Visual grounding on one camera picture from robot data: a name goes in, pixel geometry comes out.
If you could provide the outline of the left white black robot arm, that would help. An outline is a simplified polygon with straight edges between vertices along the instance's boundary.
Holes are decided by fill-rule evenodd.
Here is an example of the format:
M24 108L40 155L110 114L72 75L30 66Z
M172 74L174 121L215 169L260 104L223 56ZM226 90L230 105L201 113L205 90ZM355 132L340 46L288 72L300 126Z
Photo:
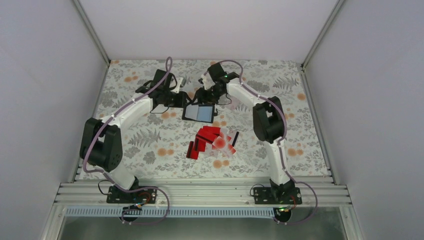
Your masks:
M187 100L180 89L185 83L183 77L158 69L154 78L139 87L114 113L101 119L89 118L84 125L79 150L83 171L104 175L119 189L119 196L124 201L134 202L140 190L136 186L136 177L121 162L122 133L158 105L183 107Z

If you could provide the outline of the white card red circles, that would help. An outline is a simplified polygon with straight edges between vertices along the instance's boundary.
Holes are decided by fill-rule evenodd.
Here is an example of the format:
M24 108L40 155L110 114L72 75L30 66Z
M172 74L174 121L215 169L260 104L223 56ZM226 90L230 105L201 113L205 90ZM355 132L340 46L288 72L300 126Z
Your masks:
M221 133L211 145L207 146L207 151L211 156L217 157L219 154L224 157L232 157L236 153L234 147L234 137Z

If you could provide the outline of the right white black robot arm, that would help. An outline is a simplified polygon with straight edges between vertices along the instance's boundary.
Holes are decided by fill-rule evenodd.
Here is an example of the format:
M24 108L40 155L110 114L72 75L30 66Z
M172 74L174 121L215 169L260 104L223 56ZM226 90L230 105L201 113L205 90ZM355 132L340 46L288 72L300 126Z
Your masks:
M264 143L271 166L270 195L274 202L284 203L295 188L295 181L287 172L283 149L287 123L278 97L267 97L244 83L242 73L227 73L219 61L212 64L201 76L202 88L194 99L201 104L215 105L224 95L229 95L252 109L253 131Z

